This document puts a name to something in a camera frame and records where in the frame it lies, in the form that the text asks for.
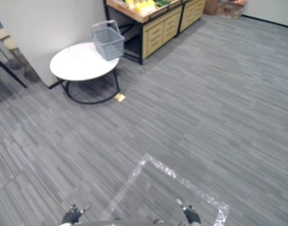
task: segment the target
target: chair leg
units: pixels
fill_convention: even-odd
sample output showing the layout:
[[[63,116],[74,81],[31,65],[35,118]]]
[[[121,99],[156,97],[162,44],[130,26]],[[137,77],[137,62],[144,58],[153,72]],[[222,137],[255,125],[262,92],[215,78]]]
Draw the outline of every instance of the chair leg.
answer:
[[[0,67],[2,67],[13,79],[15,79],[20,85],[22,85],[24,88],[27,88],[25,84],[11,71],[9,70],[1,61],[0,61]]]

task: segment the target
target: green vegetable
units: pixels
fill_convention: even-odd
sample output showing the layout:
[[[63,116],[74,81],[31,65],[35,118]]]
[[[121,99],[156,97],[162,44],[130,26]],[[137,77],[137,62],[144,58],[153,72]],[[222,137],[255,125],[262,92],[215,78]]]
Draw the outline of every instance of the green vegetable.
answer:
[[[162,6],[165,6],[165,5],[168,5],[170,4],[171,1],[169,0],[159,0],[159,1],[156,1],[155,4],[159,7],[162,7]]]

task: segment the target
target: basket handle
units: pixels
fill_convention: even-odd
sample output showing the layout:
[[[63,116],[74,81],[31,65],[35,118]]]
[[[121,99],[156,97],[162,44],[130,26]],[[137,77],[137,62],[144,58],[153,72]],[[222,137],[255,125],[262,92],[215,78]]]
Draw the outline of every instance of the basket handle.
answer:
[[[119,29],[119,27],[118,27],[118,25],[117,25],[117,23],[116,23],[115,20],[106,20],[106,21],[102,21],[102,22],[100,22],[100,23],[97,23],[97,24],[94,24],[93,26],[91,26],[91,34],[92,34],[93,36],[95,36],[95,31],[96,31],[96,29],[97,29],[99,26],[104,25],[104,24],[111,24],[112,27],[114,27],[115,30],[116,30],[119,34],[121,33],[121,32],[120,32],[120,29]]]

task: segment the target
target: wooden shelf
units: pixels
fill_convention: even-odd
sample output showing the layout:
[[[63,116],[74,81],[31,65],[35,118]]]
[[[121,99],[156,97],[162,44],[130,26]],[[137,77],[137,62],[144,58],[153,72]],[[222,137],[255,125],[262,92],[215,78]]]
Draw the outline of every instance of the wooden shelf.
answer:
[[[124,13],[125,15],[128,15],[132,19],[135,19],[136,21],[140,23],[146,23],[149,20],[153,20],[157,16],[165,13],[166,11],[169,11],[170,9],[177,7],[178,5],[182,4],[182,0],[171,0],[171,3],[168,5],[165,5],[163,7],[157,8],[156,10],[142,16],[138,14],[135,10],[129,9],[123,0],[107,0],[107,5],[116,9],[117,11]]]
[[[178,7],[143,27],[143,59],[154,53],[178,32],[182,7]]]
[[[185,4],[182,15],[181,32],[201,17],[205,8],[205,2],[206,0],[189,0]]]

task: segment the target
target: white round table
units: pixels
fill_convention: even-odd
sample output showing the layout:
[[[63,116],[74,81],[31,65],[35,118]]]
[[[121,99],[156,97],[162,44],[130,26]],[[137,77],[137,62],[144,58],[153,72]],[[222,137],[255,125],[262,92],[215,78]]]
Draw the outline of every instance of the white round table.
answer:
[[[115,67],[119,58],[107,61],[96,50],[92,42],[67,47],[57,53],[50,62],[50,70],[59,79],[64,91],[75,102],[80,104],[98,104],[110,100],[120,92]],[[69,92],[72,81],[87,81],[99,78],[113,71],[117,91],[111,97],[97,102],[83,102],[75,99]]]

